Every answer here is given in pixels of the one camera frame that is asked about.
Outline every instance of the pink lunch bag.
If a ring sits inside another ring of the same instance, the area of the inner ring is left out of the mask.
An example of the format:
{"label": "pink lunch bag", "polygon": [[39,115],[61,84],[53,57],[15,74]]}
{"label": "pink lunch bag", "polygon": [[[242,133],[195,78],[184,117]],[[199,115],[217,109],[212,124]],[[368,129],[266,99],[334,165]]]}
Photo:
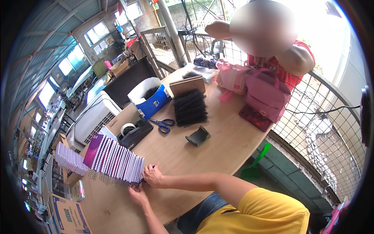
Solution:
{"label": "pink lunch bag", "polygon": [[279,81],[276,71],[267,68],[249,71],[244,80],[247,86],[244,101],[262,116],[277,123],[291,99],[289,87]]}
{"label": "pink lunch bag", "polygon": [[248,67],[248,61],[245,61],[244,65],[231,64],[219,59],[216,63],[218,70],[220,70],[216,80],[218,86],[240,95],[245,94],[244,75],[253,70],[253,67]]}

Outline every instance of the red shirt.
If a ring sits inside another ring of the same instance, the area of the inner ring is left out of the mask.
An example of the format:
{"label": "red shirt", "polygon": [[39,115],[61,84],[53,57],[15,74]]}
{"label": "red shirt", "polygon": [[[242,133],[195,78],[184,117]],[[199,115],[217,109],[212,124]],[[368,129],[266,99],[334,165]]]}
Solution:
{"label": "red shirt", "polygon": [[[305,49],[307,49],[310,55],[312,56],[313,60],[315,61],[312,51],[310,50],[307,44],[297,40],[295,41],[294,45],[302,46]],[[293,88],[296,87],[296,85],[300,84],[301,79],[303,78],[303,76],[295,76],[291,73],[286,72],[284,68],[278,63],[275,57],[271,57],[268,63],[266,63],[265,58],[259,58],[258,61],[256,61],[256,58],[253,55],[248,55],[248,61],[249,65],[257,66],[258,68],[265,67],[272,70],[276,70],[279,81],[286,83],[286,85],[289,87],[291,91],[293,90]]]}

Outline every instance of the green handle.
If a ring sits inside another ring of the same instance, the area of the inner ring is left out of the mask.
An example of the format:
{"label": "green handle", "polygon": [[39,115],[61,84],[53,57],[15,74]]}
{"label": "green handle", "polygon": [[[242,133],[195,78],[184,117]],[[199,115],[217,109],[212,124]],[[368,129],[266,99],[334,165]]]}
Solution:
{"label": "green handle", "polygon": [[267,142],[264,146],[264,148],[262,149],[261,153],[259,154],[259,156],[256,158],[256,160],[249,166],[249,168],[251,167],[255,167],[256,164],[264,157],[264,155],[268,152],[268,150],[270,149],[270,143]]}

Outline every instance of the blue box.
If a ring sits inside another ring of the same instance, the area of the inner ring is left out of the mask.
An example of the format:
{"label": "blue box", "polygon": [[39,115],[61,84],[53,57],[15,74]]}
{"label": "blue box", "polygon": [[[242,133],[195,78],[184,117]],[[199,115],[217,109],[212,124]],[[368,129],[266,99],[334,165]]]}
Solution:
{"label": "blue box", "polygon": [[[155,94],[148,100],[143,98],[144,94],[151,88],[159,86]],[[144,119],[150,119],[164,105],[171,101],[171,97],[159,78],[151,77],[139,83],[127,95],[130,101],[138,109]]]}

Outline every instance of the yellow shirt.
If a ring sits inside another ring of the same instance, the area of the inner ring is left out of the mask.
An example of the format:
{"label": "yellow shirt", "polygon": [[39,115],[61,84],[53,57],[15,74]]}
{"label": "yellow shirt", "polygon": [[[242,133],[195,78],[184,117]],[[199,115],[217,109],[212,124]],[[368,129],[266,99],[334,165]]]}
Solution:
{"label": "yellow shirt", "polygon": [[238,211],[227,205],[204,219],[197,234],[305,234],[309,211],[296,199],[263,188],[255,188],[244,195]]}

